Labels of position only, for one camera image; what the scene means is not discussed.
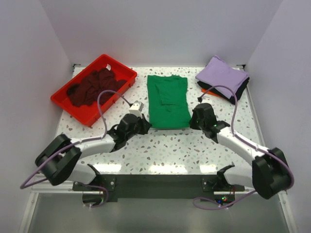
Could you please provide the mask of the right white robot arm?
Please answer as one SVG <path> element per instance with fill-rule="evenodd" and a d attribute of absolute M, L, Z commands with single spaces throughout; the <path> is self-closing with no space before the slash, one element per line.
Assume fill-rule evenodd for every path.
<path fill-rule="evenodd" d="M 219 189 L 246 186 L 269 199 L 293 186 L 294 176 L 281 149 L 255 144 L 225 121 L 218 121 L 210 104 L 200 103 L 193 109 L 190 128 L 201 130 L 207 138 L 230 149 L 250 165 L 249 168 L 228 165 L 220 169 L 216 179 Z"/>

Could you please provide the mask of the folded lilac t shirt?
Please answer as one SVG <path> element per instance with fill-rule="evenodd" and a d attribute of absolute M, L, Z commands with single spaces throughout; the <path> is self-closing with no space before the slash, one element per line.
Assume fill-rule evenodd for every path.
<path fill-rule="evenodd" d="M 236 93 L 240 85 L 249 78 L 249 74 L 233 69 L 218 56 L 213 56 L 207 66 L 195 78 L 197 81 L 217 86 L 215 89 L 230 98 L 233 96 L 232 93 Z"/>

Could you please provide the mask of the dark red t shirt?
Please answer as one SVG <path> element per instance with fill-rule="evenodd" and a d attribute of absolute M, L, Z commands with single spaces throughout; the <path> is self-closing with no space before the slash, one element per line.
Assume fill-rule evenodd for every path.
<path fill-rule="evenodd" d="M 113 71 L 102 68 L 99 71 L 92 71 L 80 83 L 72 84 L 66 94 L 75 107 L 91 106 L 97 101 L 101 92 L 118 91 L 126 82 L 126 80 L 116 80 Z"/>

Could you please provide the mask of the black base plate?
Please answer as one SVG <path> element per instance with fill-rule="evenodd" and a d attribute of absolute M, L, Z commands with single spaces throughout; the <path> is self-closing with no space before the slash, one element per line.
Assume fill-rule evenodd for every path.
<path fill-rule="evenodd" d="M 104 174 L 88 186 L 75 182 L 73 191 L 83 193 L 83 203 L 98 204 L 119 199 L 213 199 L 215 192 L 244 191 L 240 185 L 226 184 L 217 175 L 116 175 Z"/>

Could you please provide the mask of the folded orange t shirt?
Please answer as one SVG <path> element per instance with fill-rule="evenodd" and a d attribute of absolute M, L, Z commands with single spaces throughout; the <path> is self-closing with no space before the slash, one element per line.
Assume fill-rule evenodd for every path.
<path fill-rule="evenodd" d="M 213 93 L 212 91 L 208 91 L 207 94 L 213 95 L 213 96 L 216 96 L 216 97 L 220 97 L 219 95 Z"/>

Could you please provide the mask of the green t shirt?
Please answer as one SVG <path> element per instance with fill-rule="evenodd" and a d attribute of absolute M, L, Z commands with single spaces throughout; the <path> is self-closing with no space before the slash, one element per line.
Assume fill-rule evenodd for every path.
<path fill-rule="evenodd" d="M 177 130 L 189 127 L 187 89 L 188 79 L 185 77 L 147 77 L 149 122 L 153 128 Z"/>

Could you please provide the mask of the folded black t shirt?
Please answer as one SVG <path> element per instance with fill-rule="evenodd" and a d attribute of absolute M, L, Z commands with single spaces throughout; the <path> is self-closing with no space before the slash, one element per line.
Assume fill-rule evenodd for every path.
<path fill-rule="evenodd" d="M 240 87 L 237 89 L 236 91 L 236 97 L 237 97 L 237 100 L 240 100 L 244 90 L 246 89 L 247 87 L 247 84 L 249 83 L 249 79 L 250 78 L 247 78 L 241 85 Z M 198 81 L 197 84 L 201 87 L 201 88 L 204 88 L 205 90 L 207 90 L 208 88 L 211 88 L 211 85 L 207 84 L 207 83 L 204 83 L 204 82 L 201 82 L 201 81 Z M 227 98 L 224 94 L 222 94 L 220 91 L 218 91 L 217 89 L 212 89 L 211 90 L 213 93 L 217 94 L 220 96 L 220 98 L 230 102 L 231 104 L 235 104 L 235 100 L 234 100 L 234 97 L 231 96 L 230 98 Z"/>

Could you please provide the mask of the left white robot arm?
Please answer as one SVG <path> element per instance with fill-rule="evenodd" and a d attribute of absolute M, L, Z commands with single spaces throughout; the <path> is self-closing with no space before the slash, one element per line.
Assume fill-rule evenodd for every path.
<path fill-rule="evenodd" d="M 78 160 L 118 151 L 137 134 L 147 134 L 151 126 L 144 115 L 126 114 L 105 136 L 70 139 L 60 134 L 36 158 L 35 165 L 53 186 L 72 181 L 96 190 L 101 184 L 100 173 L 92 165 L 78 164 Z"/>

